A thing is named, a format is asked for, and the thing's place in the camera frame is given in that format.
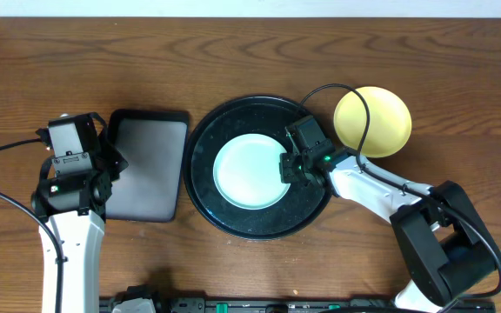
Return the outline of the light blue plate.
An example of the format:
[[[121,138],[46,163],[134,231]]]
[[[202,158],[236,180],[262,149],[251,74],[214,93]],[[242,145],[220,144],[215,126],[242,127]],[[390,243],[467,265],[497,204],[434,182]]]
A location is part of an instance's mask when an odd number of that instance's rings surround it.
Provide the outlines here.
[[[280,156],[286,149],[262,134],[231,139],[217,153],[213,180],[219,194],[244,210],[262,210],[280,201],[290,185],[283,183]]]

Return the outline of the yellow plate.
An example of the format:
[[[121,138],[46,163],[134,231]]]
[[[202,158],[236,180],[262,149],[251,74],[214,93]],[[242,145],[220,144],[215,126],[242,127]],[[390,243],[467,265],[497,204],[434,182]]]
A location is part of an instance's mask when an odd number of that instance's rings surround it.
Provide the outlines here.
[[[387,89],[365,86],[357,92],[367,102],[370,126],[361,152],[366,157],[388,157],[401,150],[411,135],[411,114],[405,103]],[[338,102],[333,124],[340,141],[354,150],[364,133],[366,113],[359,97],[349,92]]]

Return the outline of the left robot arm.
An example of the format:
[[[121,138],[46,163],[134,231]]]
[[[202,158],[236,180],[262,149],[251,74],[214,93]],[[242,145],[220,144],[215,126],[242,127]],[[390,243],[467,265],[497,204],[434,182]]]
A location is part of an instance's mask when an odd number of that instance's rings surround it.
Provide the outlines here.
[[[43,245],[44,312],[99,310],[106,202],[127,161],[96,113],[51,120],[38,135],[53,151],[31,196]]]

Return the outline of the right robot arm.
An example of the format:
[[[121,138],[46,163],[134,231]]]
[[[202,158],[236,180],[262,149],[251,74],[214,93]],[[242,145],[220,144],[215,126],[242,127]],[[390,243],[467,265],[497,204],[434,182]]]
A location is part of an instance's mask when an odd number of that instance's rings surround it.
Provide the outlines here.
[[[391,224],[411,280],[394,299],[401,310],[446,312],[492,272],[501,291],[501,252],[461,186],[414,183],[350,149],[336,149],[317,120],[285,129],[293,145],[280,157],[285,183],[307,182],[358,203]]]

